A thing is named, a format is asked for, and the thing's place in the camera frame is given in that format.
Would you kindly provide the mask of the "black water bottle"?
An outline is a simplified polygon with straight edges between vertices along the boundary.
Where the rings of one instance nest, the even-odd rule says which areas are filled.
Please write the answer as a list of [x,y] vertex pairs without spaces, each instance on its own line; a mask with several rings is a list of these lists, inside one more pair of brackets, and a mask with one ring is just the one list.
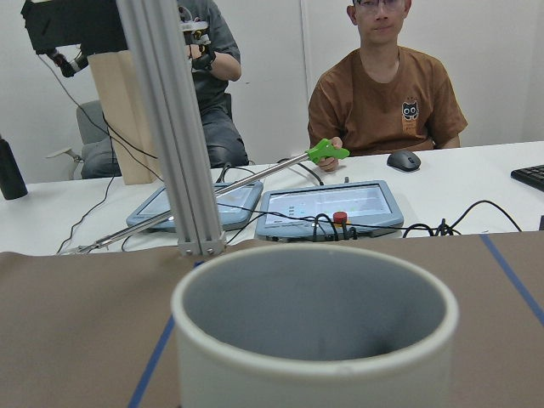
[[6,200],[14,200],[28,194],[9,142],[1,138],[1,191]]

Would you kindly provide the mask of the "person in brown shirt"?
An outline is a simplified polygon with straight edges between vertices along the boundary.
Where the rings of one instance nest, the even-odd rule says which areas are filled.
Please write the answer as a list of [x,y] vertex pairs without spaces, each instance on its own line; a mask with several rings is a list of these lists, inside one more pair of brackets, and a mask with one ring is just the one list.
[[321,75],[309,101],[311,145],[329,139],[354,156],[458,148],[467,121],[433,56],[401,47],[409,1],[347,7],[359,47]]

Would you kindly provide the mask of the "person in grey clothes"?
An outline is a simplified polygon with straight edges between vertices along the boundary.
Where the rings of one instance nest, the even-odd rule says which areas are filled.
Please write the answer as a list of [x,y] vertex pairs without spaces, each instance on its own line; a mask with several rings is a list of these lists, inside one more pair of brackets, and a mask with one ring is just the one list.
[[241,77],[241,53],[234,36],[214,1],[178,1],[178,14],[185,22],[205,21],[213,50],[208,67],[192,71],[195,94],[212,168],[248,164],[240,132],[229,113],[226,88]]

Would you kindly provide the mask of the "black keyboard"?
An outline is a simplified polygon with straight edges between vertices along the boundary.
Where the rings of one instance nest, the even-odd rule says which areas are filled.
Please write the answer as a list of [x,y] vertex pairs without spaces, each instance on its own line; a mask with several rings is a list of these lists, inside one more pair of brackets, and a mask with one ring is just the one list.
[[510,176],[532,188],[544,191],[544,165],[512,170]]

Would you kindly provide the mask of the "white mug grey inside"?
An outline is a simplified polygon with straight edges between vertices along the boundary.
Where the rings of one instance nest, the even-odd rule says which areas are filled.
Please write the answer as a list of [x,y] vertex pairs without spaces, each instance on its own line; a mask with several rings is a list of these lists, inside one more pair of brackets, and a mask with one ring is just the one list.
[[459,310],[405,260],[263,246],[188,273],[172,297],[184,407],[445,407]]

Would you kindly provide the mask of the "black computer mouse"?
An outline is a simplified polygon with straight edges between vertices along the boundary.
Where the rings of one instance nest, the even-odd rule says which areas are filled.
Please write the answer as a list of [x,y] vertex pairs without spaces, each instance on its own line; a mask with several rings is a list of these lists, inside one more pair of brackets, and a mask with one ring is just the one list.
[[402,172],[411,173],[420,168],[421,160],[410,150],[398,150],[388,156],[387,165]]

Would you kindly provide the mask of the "teach pendant with red button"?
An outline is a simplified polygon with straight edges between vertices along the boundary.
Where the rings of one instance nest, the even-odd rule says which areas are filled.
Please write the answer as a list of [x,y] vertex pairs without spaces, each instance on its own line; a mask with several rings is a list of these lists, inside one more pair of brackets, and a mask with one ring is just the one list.
[[383,180],[272,190],[255,236],[267,241],[339,241],[399,230],[404,216]]

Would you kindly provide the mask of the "aluminium frame post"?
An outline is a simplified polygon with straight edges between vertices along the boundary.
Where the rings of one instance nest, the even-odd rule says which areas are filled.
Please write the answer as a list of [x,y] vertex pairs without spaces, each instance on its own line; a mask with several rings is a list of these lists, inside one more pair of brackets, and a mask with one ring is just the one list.
[[120,1],[122,28],[184,255],[217,255],[224,232],[174,1]]

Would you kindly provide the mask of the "wooden board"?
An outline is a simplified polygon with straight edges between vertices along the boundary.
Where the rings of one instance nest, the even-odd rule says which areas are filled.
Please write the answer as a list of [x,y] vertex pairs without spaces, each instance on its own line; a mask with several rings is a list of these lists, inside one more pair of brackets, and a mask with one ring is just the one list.
[[154,182],[161,169],[131,52],[94,54],[88,62],[124,183]]

